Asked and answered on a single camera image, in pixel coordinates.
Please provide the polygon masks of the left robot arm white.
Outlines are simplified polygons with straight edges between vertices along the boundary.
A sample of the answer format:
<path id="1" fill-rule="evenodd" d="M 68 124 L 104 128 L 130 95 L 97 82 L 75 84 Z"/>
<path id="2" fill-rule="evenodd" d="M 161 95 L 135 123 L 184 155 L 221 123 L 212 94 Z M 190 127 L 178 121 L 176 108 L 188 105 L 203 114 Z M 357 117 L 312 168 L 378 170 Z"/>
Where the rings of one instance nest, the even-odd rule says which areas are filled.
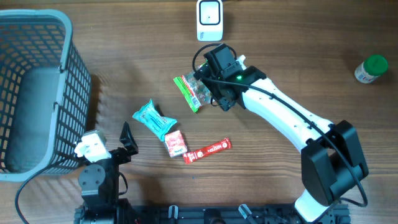
<path id="1" fill-rule="evenodd" d="M 106 149 L 106 138 L 99 130 L 88 131 L 74 152 L 86 167 L 78 177 L 83 204 L 75 209 L 74 223 L 140 223 L 140 218 L 129 200 L 120 198 L 126 191 L 119 190 L 119 179 L 127 179 L 119 166 L 131 162 L 139 152 L 128 123 L 123 124 L 119 141 L 123 147 Z"/>

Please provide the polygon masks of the green lid jar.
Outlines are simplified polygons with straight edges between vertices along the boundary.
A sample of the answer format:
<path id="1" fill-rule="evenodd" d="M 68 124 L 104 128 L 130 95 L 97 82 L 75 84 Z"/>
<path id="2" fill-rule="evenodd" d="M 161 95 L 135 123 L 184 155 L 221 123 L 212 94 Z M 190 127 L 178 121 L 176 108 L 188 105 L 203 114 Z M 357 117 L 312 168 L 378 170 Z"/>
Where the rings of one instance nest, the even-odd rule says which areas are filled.
<path id="1" fill-rule="evenodd" d="M 388 61 L 382 55 L 369 56 L 354 71 L 357 81 L 361 83 L 372 83 L 384 75 L 388 70 Z"/>

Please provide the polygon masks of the teal wet wipes pack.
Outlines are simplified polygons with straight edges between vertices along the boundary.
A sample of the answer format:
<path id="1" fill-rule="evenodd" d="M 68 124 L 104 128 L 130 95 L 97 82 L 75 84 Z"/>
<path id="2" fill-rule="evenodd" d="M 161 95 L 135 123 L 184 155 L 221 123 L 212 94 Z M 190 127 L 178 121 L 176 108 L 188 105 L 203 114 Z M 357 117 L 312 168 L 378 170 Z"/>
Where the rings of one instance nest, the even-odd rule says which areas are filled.
<path id="1" fill-rule="evenodd" d="M 136 111 L 132 117 L 146 125 L 162 142 L 165 141 L 165 135 L 170 131 L 172 126 L 177 123 L 176 119 L 161 116 L 152 100 L 145 104 L 139 111 Z"/>

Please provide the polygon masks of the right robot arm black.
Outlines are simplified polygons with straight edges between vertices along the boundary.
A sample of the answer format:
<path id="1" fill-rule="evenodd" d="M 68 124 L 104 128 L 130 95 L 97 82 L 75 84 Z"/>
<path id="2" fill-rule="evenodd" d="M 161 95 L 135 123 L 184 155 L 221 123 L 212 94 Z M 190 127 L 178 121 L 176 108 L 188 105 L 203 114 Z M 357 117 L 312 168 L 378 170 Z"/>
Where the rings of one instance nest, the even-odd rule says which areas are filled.
<path id="1" fill-rule="evenodd" d="M 298 150 L 304 191 L 293 204 L 271 205 L 266 219 L 282 223 L 318 223 L 340 202 L 367 207 L 361 181 L 369 169 L 356 129 L 346 120 L 335 124 L 300 106 L 267 75 L 244 65 L 226 44 L 210 44 L 193 76 L 211 92 L 210 103 L 228 111 L 239 105 L 259 115 Z"/>

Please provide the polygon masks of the green snack bag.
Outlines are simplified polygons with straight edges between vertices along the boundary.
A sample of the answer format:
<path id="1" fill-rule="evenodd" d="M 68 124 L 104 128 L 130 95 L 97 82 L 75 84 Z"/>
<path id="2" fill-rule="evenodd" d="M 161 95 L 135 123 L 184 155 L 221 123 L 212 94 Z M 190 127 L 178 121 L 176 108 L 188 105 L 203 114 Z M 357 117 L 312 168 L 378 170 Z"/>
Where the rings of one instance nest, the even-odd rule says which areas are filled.
<path id="1" fill-rule="evenodd" d="M 194 77 L 192 70 L 185 75 L 174 78 L 174 83 L 181 91 L 191 110 L 196 113 L 202 106 L 210 104 L 212 97 L 211 91 L 202 81 Z"/>

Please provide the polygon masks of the red coffee stick sachet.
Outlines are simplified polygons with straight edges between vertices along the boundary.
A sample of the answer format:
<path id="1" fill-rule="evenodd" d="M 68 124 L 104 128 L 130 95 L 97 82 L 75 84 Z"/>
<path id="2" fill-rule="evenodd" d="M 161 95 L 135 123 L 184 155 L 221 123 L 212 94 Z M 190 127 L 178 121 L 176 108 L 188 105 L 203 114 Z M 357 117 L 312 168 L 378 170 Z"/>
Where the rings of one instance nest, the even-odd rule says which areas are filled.
<path id="1" fill-rule="evenodd" d="M 223 150 L 231 149 L 231 148 L 232 148 L 232 143 L 229 140 L 229 138 L 224 138 L 221 141 L 218 141 L 209 146 L 205 146 L 196 151 L 186 152 L 185 154 L 183 154 L 183 159 L 186 164 L 191 164 L 192 162 L 195 162 L 199 159 L 202 159 L 204 157 L 210 156 L 217 152 L 221 152 Z"/>

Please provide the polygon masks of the red small box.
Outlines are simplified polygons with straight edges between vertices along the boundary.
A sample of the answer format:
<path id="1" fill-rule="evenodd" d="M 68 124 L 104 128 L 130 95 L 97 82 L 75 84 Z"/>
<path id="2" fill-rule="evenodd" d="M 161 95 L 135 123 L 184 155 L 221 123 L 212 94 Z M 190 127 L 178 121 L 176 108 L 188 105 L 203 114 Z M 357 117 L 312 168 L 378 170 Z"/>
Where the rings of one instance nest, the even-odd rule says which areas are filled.
<path id="1" fill-rule="evenodd" d="M 183 135 L 180 130 L 165 135 L 165 145 L 171 158 L 181 156 L 188 152 Z"/>

